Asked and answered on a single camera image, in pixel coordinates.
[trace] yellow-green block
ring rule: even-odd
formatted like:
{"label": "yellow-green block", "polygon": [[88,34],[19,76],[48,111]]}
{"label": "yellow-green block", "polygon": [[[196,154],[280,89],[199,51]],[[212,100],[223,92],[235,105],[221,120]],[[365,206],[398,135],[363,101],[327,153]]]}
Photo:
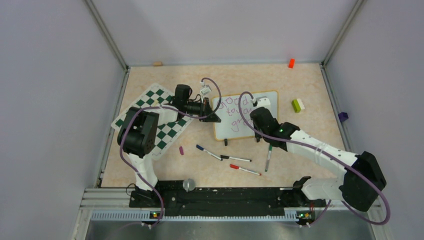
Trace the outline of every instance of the yellow-green block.
{"label": "yellow-green block", "polygon": [[305,106],[300,98],[293,99],[293,101],[291,101],[291,105],[293,106],[295,113],[300,113],[303,109],[305,109]]}

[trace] speckled table surface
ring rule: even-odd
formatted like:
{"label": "speckled table surface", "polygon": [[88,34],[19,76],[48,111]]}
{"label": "speckled table surface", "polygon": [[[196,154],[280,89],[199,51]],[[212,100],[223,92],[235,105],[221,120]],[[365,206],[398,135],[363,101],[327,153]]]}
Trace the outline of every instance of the speckled table surface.
{"label": "speckled table surface", "polygon": [[[277,90],[278,119],[281,123],[295,124],[311,136],[344,149],[317,63],[296,64],[293,69],[286,64],[132,67],[121,111],[153,83],[172,92],[177,84],[187,84],[194,93],[198,93],[201,86],[199,81],[203,77],[215,80],[224,96],[243,91]],[[209,95],[212,99],[218,93],[212,88]],[[305,110],[300,113],[295,113],[291,104],[297,98],[302,99],[305,105]],[[126,187],[135,182],[134,171],[119,157],[117,135],[115,132],[102,187]],[[219,161],[198,150],[196,144],[213,153],[249,158],[252,162]],[[180,146],[184,149],[184,155],[180,155]],[[214,138],[213,123],[194,120],[161,159],[153,162],[153,168],[159,180],[191,178],[197,187],[291,187],[294,181],[304,176],[334,177],[331,172],[312,161],[279,148],[273,149],[269,170],[265,172],[267,154],[268,143],[263,140],[256,143],[254,138],[235,139],[229,140],[228,146],[224,146],[224,142]],[[260,172],[262,176],[232,169],[230,164]]]}

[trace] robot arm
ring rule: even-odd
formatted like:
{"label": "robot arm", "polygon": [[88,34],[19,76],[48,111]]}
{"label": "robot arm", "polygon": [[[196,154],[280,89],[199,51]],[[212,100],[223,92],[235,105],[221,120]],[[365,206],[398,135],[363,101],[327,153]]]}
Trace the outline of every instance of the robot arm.
{"label": "robot arm", "polygon": [[258,107],[250,113],[250,118],[256,130],[272,137],[312,145],[320,150],[264,137],[265,142],[286,152],[302,155],[336,175],[335,178],[326,179],[304,177],[302,182],[296,182],[295,185],[302,184],[301,190],[305,196],[309,200],[343,200],[355,209],[366,212],[376,200],[378,194],[364,180],[353,172],[347,171],[342,165],[324,155],[322,151],[337,157],[346,165],[354,168],[378,189],[382,190],[386,186],[386,180],[376,158],[366,151],[359,155],[330,146],[311,137],[298,126],[289,122],[279,124],[267,105],[268,103],[260,106],[258,102]]}
{"label": "robot arm", "polygon": [[[117,142],[118,145],[122,144],[123,135],[127,128],[130,127],[122,150],[128,154],[132,165],[138,170],[138,173],[152,186],[155,186],[158,182],[158,178],[153,170],[152,155],[150,154],[155,147],[158,126],[180,120],[183,115],[177,112],[177,110],[185,114],[198,115],[199,117],[207,116],[200,119],[201,122],[221,122],[221,119],[213,113],[209,99],[205,97],[210,90],[209,86],[203,86],[203,89],[200,91],[201,99],[194,101],[193,99],[189,99],[193,90],[188,85],[178,84],[175,88],[175,95],[172,97],[171,102],[167,104],[166,108],[142,111],[135,118],[132,126],[129,126],[130,122],[140,108],[131,107],[128,110],[119,131]],[[139,177],[136,177],[135,185],[142,190],[152,190]]]}

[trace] gray wall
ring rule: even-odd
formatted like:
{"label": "gray wall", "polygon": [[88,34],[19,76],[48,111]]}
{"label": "gray wall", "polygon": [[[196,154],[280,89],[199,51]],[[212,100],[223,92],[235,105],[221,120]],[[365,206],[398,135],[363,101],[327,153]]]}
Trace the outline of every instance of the gray wall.
{"label": "gray wall", "polygon": [[93,0],[128,65],[322,61],[356,0]]}
{"label": "gray wall", "polygon": [[424,1],[372,0],[328,70],[357,151],[385,174],[395,239],[424,236]]}
{"label": "gray wall", "polygon": [[0,239],[68,239],[95,180],[123,70],[82,0],[7,2],[0,1]]}

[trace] red block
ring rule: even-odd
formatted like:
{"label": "red block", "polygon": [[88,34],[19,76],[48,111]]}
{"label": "red block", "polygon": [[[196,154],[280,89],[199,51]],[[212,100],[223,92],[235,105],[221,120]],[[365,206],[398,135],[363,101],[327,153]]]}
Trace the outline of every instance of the red block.
{"label": "red block", "polygon": [[295,59],[290,59],[290,63],[288,64],[288,68],[292,69],[295,66]]}

